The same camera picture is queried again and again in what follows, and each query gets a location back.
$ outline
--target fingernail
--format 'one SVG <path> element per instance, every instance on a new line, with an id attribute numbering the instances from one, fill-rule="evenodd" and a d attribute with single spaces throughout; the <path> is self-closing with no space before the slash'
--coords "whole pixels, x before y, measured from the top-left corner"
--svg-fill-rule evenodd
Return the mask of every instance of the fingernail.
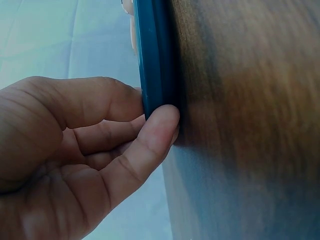
<path id="1" fill-rule="evenodd" d="M 173 138 L 172 138 L 172 140 L 171 140 L 170 145 L 173 145 L 173 144 L 175 143 L 175 141 L 177 140 L 177 138 L 178 138 L 178 136 L 179 136 L 179 130 L 180 130 L 180 126 L 178 125 L 178 126 L 176 127 L 175 132 L 174 132 L 174 135 L 173 135 Z"/>

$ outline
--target brown wood grain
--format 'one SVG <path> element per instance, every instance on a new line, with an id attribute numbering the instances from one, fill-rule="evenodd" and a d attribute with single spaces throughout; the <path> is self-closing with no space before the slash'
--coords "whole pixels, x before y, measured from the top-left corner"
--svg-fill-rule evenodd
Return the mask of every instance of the brown wood grain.
<path id="1" fill-rule="evenodd" d="M 320 1 L 170 0 L 175 240 L 320 239 Z"/>

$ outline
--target white sheet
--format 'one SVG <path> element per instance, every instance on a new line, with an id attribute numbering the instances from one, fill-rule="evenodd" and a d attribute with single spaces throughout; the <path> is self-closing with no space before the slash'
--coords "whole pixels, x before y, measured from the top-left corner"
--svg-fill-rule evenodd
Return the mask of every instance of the white sheet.
<path id="1" fill-rule="evenodd" d="M 120 0 L 0 0 L 0 89 L 29 76 L 109 76 L 139 86 Z M 86 239 L 172 239 L 162 169 Z"/>

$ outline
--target phone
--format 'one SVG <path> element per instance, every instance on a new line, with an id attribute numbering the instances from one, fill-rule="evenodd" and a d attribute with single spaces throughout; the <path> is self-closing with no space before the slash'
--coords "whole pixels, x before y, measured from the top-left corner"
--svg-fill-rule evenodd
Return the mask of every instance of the phone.
<path id="1" fill-rule="evenodd" d="M 176 53 L 168 0 L 133 0 L 136 49 L 145 118 L 162 105 L 177 106 Z"/>

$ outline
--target hand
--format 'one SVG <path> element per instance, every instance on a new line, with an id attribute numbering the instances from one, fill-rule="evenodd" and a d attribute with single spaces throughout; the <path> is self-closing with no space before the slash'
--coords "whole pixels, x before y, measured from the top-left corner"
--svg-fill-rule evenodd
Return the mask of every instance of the hand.
<path id="1" fill-rule="evenodd" d="M 136 191 L 177 138 L 110 78 L 31 77 L 0 91 L 0 239 L 81 239 Z"/>

